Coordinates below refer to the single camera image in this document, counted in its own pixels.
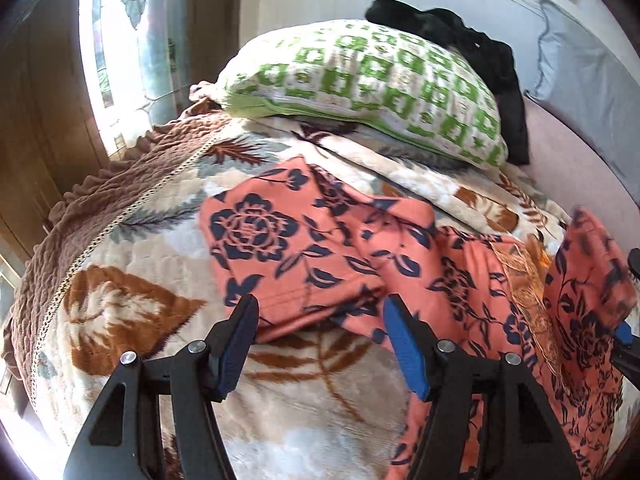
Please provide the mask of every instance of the gray pillow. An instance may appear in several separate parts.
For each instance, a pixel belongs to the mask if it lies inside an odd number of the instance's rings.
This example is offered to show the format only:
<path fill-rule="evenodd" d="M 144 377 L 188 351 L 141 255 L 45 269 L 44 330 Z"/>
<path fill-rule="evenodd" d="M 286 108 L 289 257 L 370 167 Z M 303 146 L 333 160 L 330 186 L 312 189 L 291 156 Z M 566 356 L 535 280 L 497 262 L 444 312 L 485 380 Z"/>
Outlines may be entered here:
<path fill-rule="evenodd" d="M 540 6 L 540 81 L 529 96 L 591 146 L 640 204 L 640 86 L 580 23 L 548 0 Z"/>

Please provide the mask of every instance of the folded cloth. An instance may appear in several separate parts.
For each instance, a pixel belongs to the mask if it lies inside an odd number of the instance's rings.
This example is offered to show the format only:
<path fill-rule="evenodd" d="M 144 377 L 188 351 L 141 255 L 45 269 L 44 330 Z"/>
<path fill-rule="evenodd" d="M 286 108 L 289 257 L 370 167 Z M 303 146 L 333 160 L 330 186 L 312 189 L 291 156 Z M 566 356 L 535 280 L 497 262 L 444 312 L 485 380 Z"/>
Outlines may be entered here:
<path fill-rule="evenodd" d="M 587 212 L 545 276 L 535 240 L 436 228 L 427 202 L 364 195 L 298 156 L 207 199 L 200 224 L 226 306 L 249 292 L 260 302 L 259 342 L 329 318 L 391 349 L 381 301 L 401 294 L 469 354 L 520 355 L 583 476 L 602 467 L 620 402 L 611 335 L 637 298 L 620 250 Z M 388 480 L 406 476 L 428 410 L 412 396 Z M 461 469 L 470 475 L 481 426 L 476 399 Z"/>
<path fill-rule="evenodd" d="M 509 149 L 508 162 L 518 166 L 529 163 L 524 102 L 509 45 L 465 27 L 462 18 L 448 9 L 418 10 L 397 0 L 375 0 L 365 18 L 459 51 L 495 96 L 500 133 Z"/>

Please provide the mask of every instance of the metal screw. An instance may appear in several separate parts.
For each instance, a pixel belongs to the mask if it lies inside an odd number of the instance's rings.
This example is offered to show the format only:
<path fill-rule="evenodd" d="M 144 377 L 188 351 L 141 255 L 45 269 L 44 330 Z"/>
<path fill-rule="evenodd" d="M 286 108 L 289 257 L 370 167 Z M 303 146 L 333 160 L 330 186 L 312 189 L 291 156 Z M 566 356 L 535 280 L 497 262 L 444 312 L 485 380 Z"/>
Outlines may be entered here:
<path fill-rule="evenodd" d="M 507 355 L 505 355 L 504 360 L 507 361 L 510 365 L 514 366 L 518 366 L 522 362 L 520 356 L 518 354 L 514 354 L 513 352 L 509 352 Z"/>
<path fill-rule="evenodd" d="M 120 356 L 120 362 L 126 366 L 130 365 L 137 358 L 138 356 L 136 355 L 136 353 L 129 350 L 128 352 L 124 352 L 124 354 Z"/>
<path fill-rule="evenodd" d="M 207 344 L 202 339 L 197 339 L 196 341 L 191 341 L 187 346 L 187 349 L 192 354 L 199 354 L 207 347 Z"/>
<path fill-rule="evenodd" d="M 445 354 L 450 354 L 456 349 L 456 345 L 453 341 L 449 341 L 448 339 L 441 339 L 438 341 L 438 350 Z"/>

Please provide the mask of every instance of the green and white pillow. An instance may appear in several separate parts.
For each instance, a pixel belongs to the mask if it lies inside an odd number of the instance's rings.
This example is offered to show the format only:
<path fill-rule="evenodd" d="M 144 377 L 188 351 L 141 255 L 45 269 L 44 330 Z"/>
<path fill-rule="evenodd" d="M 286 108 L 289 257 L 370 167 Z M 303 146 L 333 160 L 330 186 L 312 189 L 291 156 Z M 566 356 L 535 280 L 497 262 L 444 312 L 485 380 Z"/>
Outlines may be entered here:
<path fill-rule="evenodd" d="M 229 61 L 214 92 L 235 116 L 357 121 L 479 168 L 508 155 L 494 96 L 463 57 L 364 20 L 258 36 Z"/>

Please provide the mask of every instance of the brown ruffled blanket edge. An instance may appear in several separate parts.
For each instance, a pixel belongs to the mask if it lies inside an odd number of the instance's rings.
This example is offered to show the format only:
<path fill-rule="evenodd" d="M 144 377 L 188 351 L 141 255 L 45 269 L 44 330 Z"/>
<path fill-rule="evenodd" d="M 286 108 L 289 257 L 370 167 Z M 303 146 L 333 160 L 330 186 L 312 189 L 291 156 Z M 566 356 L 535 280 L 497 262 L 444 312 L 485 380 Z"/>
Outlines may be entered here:
<path fill-rule="evenodd" d="M 113 161 L 97 176 L 88 176 L 64 194 L 49 213 L 52 231 L 34 247 L 20 291 L 4 329 L 5 359 L 24 380 L 31 396 L 31 362 L 38 332 L 55 291 L 91 241 L 126 207 L 153 187 L 230 120 L 209 100 L 197 102 L 178 118 L 154 125 L 123 160 Z"/>

